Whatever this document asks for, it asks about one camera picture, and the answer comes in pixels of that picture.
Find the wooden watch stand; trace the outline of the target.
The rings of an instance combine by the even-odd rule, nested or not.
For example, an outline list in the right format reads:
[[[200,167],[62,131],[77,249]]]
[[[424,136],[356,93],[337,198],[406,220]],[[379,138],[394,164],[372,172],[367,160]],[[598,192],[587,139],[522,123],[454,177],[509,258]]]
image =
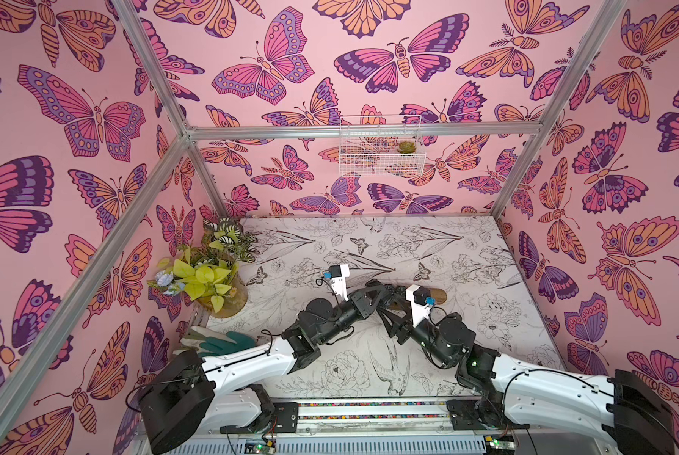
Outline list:
[[[407,300],[407,289],[397,288],[399,294],[388,306],[392,311],[409,311],[411,305],[442,305],[447,301],[447,293],[439,288],[417,287],[411,292],[411,299]]]

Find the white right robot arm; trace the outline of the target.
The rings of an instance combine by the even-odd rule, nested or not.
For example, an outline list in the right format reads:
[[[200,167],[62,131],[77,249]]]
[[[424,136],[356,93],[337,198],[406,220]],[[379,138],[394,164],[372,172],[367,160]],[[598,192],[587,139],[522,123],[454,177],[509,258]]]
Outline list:
[[[635,373],[608,377],[535,365],[481,346],[459,315],[432,322],[431,311],[393,303],[378,314],[389,337],[414,341],[434,367],[453,371],[460,386],[481,396],[488,409],[479,419],[576,433],[621,454],[676,452],[671,407]]]

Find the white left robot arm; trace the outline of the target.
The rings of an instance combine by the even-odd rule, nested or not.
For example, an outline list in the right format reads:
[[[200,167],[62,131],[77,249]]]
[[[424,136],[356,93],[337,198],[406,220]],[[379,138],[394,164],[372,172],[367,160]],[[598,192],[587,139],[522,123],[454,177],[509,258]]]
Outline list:
[[[203,422],[228,418],[229,402],[221,399],[231,394],[240,398],[248,390],[261,404],[260,381],[301,371],[320,357],[320,347],[340,340],[392,295],[392,286],[372,280],[341,303],[313,299],[290,327],[263,345],[204,358],[191,349],[177,355],[136,395],[151,451],[177,449]]]

